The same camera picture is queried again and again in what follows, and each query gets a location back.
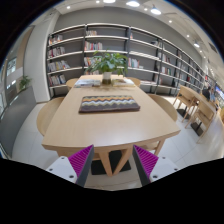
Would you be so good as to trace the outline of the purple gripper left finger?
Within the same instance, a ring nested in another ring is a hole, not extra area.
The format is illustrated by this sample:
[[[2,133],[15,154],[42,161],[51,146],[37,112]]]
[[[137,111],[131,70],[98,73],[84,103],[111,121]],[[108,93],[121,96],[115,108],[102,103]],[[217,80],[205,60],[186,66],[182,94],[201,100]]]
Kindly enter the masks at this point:
[[[47,171],[83,187],[91,167],[93,156],[94,146],[90,145],[69,157],[60,156],[47,168]]]

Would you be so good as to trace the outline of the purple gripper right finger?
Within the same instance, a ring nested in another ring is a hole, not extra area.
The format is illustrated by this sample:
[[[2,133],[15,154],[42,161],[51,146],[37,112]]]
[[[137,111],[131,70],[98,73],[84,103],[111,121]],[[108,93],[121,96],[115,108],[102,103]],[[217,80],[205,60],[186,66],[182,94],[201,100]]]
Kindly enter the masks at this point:
[[[133,146],[133,157],[143,186],[179,170],[167,157],[158,157],[137,145]]]

